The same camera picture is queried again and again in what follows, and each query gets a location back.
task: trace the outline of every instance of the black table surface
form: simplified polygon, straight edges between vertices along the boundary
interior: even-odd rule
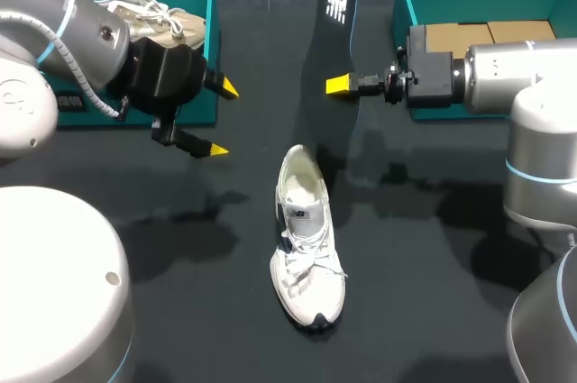
[[[363,73],[393,57],[392,1],[359,0]],[[349,276],[343,319],[302,333],[281,310],[269,260],[316,0],[218,2],[222,69],[241,99],[198,133],[228,156],[192,160],[147,130],[60,131],[0,175],[0,186],[70,192],[120,234],[136,383],[514,382],[508,310],[551,256],[502,213],[507,124],[415,123],[403,105],[362,100],[331,195]]]

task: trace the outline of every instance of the gray sneaker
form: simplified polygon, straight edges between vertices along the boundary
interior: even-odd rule
[[[165,48],[186,44],[197,50],[205,43],[206,21],[184,9],[169,9],[156,0],[96,0],[130,28],[131,41],[150,38]]]

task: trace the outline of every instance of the white cylinder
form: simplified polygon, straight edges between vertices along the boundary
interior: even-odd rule
[[[133,351],[112,225],[60,191],[0,188],[0,383],[128,383]]]
[[[0,51],[0,159],[38,149],[54,134],[57,122],[56,96],[38,69]]]

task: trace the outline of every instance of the brown cardboard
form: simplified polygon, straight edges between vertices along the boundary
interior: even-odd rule
[[[426,50],[451,51],[455,59],[465,57],[471,45],[493,43],[487,24],[429,24],[426,27]]]
[[[498,21],[487,25],[495,43],[555,39],[548,21]]]

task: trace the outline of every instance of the shoe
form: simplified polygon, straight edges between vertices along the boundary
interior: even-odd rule
[[[165,48],[186,44],[197,50],[205,43],[206,21],[184,9],[169,9],[156,0],[96,0],[130,28],[131,41],[148,37]]]
[[[270,275],[280,302],[301,326],[325,329],[343,309],[344,278],[334,248],[328,191],[303,146],[290,149],[276,189],[280,237]]]

